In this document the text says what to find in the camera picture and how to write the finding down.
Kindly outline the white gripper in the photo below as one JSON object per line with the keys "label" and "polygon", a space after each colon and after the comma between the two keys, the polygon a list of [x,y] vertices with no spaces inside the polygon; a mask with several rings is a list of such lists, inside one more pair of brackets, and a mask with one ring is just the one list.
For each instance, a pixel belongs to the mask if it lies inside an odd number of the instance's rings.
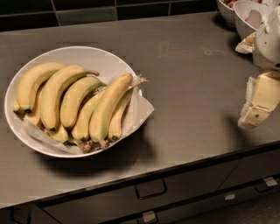
{"label": "white gripper", "polygon": [[[235,48],[238,53],[253,51],[254,64],[262,69],[280,70],[280,6]],[[264,122],[280,103],[280,73],[269,71],[256,79],[249,77],[246,103],[241,110],[238,126],[253,129]]]}

